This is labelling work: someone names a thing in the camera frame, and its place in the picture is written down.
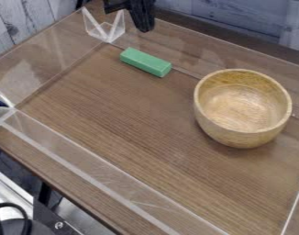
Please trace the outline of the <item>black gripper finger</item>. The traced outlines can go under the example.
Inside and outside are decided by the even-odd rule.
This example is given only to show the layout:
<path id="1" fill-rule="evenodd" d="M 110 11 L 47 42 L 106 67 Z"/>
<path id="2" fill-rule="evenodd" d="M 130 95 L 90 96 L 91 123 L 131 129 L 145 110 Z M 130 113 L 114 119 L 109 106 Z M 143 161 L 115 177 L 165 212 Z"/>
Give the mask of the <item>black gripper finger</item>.
<path id="1" fill-rule="evenodd" d="M 130 0 L 130 14 L 135 27 L 143 33 L 151 31 L 157 24 L 157 0 Z"/>

